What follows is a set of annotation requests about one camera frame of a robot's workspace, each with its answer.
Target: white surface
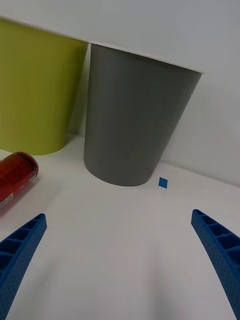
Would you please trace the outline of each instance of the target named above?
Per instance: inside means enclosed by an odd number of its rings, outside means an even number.
[[[41,212],[48,225],[7,320],[235,320],[191,215],[239,236],[240,189],[163,162],[145,185],[111,185],[83,148],[36,156],[38,180],[1,213],[0,240]]]

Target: red can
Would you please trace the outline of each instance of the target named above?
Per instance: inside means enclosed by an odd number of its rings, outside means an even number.
[[[39,166],[32,156],[15,152],[0,162],[0,209],[32,181]]]

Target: trash can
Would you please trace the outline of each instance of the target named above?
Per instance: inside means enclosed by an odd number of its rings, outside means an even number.
[[[58,151],[88,44],[5,19],[0,41],[0,149]]]
[[[185,67],[92,44],[86,168],[114,185],[146,183],[200,77]]]

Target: white wall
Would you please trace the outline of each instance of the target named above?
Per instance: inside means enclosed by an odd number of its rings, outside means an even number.
[[[163,159],[240,186],[238,0],[1,1],[2,16],[206,72]]]

